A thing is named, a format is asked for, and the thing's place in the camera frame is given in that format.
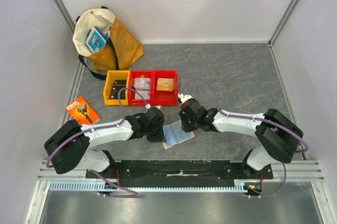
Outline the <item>beige leather card holder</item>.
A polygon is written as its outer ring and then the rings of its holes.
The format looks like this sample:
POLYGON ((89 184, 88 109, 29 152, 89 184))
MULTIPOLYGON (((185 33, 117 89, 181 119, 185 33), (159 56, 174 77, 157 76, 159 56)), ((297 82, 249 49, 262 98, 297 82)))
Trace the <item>beige leather card holder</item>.
POLYGON ((195 137, 194 132, 185 132, 182 129, 181 121, 176 121, 172 124, 163 126, 163 133, 165 137, 165 142, 163 142, 164 149, 171 148, 174 145, 195 137))

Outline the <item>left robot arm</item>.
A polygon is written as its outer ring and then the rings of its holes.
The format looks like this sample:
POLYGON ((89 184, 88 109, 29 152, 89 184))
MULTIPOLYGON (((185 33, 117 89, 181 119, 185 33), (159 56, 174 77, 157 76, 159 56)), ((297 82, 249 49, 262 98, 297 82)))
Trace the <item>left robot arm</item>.
POLYGON ((116 171, 115 161, 108 151, 96 151, 94 148, 142 137, 150 142, 165 141, 163 123, 164 114, 157 107, 98 125, 80 125, 76 120, 69 120, 45 142, 48 154, 46 166, 53 168, 57 174, 86 169, 110 178, 116 171))

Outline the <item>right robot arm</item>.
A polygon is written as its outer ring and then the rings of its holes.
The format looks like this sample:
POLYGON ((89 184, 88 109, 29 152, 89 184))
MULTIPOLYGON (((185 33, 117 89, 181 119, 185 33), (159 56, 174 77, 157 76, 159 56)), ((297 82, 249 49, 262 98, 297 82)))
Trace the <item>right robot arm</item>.
POLYGON ((234 132, 259 140, 261 146, 250 150, 241 164, 242 174, 249 179, 271 163, 291 163, 303 137, 303 132, 276 109, 259 114, 230 113, 218 108, 207 110, 190 95, 180 96, 179 101, 185 132, 234 132))

